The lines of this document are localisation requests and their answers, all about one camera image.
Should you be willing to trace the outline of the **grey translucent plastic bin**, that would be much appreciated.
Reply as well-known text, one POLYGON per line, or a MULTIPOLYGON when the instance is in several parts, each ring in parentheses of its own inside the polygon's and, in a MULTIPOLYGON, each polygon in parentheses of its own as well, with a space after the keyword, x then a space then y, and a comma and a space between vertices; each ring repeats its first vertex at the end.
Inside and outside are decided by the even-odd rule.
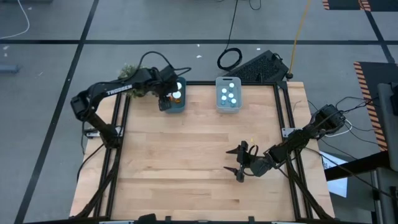
POLYGON ((215 81, 216 86, 216 108, 219 113, 238 113, 243 105, 243 94, 241 89, 241 79, 238 77, 218 77, 215 81), (234 89, 232 92, 228 91, 229 84, 234 83, 234 89), (225 88, 228 93, 226 104, 221 105, 221 97, 223 96, 221 90, 225 88), (228 100, 228 94, 233 93, 236 99, 236 107, 231 107, 231 101, 228 100))

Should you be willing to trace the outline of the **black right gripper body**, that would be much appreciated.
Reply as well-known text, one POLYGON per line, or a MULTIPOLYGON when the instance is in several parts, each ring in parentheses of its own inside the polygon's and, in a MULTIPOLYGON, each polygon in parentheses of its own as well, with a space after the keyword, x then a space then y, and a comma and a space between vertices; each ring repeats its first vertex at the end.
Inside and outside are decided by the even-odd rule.
POLYGON ((246 153, 247 161, 245 168, 250 168, 252 176, 261 177, 267 171, 275 167, 275 161, 268 151, 263 153, 263 156, 258 156, 259 146, 251 146, 246 153))

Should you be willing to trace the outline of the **teal plastic bin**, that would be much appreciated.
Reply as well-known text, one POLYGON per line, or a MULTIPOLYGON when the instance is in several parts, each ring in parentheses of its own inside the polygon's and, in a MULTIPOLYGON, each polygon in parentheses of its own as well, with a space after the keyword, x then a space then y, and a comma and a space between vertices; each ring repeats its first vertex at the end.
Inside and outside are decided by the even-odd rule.
POLYGON ((182 93, 182 99, 180 103, 174 103, 171 101, 171 109, 165 111, 168 114, 182 113, 185 109, 187 81, 184 79, 184 77, 180 77, 177 82, 182 84, 182 89, 179 90, 182 93))

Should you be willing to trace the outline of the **small green potted plant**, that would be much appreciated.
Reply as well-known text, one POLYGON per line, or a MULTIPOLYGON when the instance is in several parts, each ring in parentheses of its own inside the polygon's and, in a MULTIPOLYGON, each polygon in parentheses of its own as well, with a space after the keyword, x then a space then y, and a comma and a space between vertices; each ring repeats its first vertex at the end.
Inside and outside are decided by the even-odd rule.
POLYGON ((151 79, 148 68, 133 65, 125 65, 118 76, 125 87, 123 93, 133 98, 146 96, 148 90, 146 83, 151 79))

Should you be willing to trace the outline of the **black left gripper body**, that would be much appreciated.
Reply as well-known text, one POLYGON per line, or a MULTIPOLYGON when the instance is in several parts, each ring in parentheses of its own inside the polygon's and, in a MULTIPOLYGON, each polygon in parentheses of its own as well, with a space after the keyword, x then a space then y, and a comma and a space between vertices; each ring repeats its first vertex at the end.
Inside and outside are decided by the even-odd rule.
POLYGON ((177 80, 178 76, 175 74, 162 77, 160 81, 154 85, 152 92, 158 97, 163 97, 167 96, 169 93, 174 93, 178 90, 177 80))

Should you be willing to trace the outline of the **large hazard-striped black mat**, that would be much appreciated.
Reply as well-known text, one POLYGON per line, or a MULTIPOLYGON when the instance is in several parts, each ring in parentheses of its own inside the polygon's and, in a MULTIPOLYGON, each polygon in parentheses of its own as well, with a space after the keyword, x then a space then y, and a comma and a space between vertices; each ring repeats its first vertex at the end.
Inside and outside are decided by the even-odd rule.
POLYGON ((373 100, 366 106, 366 109, 371 125, 375 129, 376 144, 381 151, 386 151, 388 146, 381 126, 382 112, 377 85, 380 83, 398 83, 398 64, 355 62, 353 65, 364 100, 373 100))

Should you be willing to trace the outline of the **person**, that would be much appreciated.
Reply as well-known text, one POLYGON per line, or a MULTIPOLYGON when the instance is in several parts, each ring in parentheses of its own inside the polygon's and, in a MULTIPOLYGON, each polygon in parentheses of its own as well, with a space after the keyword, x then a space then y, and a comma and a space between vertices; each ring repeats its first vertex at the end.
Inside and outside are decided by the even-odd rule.
POLYGON ((136 224, 157 224, 157 218, 154 213, 142 215, 137 219, 136 224))

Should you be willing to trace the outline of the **small hazard-striped black mat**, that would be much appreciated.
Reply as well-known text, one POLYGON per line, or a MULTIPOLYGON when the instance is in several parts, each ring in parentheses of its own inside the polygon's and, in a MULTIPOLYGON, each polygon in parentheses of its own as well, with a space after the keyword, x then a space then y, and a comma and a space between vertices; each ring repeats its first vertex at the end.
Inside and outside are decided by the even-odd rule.
POLYGON ((326 10, 398 12, 398 0, 322 0, 326 10))

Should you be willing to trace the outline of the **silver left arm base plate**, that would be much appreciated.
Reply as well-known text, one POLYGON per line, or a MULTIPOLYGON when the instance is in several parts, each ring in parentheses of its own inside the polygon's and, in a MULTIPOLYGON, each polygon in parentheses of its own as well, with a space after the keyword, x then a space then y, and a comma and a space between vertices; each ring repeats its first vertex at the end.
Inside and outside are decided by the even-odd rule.
POLYGON ((90 129, 84 129, 83 130, 83 135, 88 138, 88 139, 92 139, 92 138, 97 138, 100 136, 100 133, 97 129, 95 128, 90 128, 90 129))

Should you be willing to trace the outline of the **black aluminium table frame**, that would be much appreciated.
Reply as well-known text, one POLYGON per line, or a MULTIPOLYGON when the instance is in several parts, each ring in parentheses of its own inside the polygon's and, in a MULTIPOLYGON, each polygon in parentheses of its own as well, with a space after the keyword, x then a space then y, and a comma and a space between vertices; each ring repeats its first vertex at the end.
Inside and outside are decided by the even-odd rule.
POLYGON ((131 100, 121 151, 113 219, 148 213, 158 219, 293 221, 310 215, 300 192, 292 192, 283 170, 237 182, 224 167, 237 167, 232 154, 241 141, 260 151, 280 143, 283 127, 305 126, 310 110, 301 82, 286 90, 244 85, 243 107, 220 114, 213 82, 190 81, 183 113, 157 109, 153 96, 131 100))

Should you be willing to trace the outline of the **white paper sheet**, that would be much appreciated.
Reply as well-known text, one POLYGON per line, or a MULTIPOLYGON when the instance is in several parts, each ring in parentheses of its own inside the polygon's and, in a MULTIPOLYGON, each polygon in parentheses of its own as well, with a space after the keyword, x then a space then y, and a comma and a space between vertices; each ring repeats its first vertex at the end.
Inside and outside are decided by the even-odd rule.
MULTIPOLYGON (((342 165, 346 163, 346 161, 339 159, 331 154, 320 152, 322 155, 322 163, 324 170, 329 168, 335 167, 337 164, 342 165)), ((348 185, 348 178, 336 179, 336 180, 328 180, 327 181, 328 190, 330 193, 335 195, 339 195, 340 197, 346 198, 347 197, 347 185, 348 185)))

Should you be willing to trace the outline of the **dark diagonal beam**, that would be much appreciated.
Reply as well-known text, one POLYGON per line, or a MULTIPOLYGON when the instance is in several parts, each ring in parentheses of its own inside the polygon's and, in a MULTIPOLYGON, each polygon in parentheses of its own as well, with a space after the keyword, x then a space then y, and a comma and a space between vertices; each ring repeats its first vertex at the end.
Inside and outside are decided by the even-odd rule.
POLYGON ((387 151, 381 151, 368 157, 325 169, 325 177, 327 181, 342 179, 345 177, 370 172, 372 170, 376 170, 377 168, 391 170, 389 153, 387 151))

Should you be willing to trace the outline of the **grey cabinet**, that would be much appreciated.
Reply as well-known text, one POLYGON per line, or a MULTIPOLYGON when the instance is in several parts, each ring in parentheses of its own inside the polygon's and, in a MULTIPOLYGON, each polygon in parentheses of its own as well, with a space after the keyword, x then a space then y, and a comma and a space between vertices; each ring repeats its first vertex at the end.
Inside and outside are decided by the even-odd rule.
POLYGON ((380 83, 377 90, 390 167, 398 172, 398 83, 380 83))

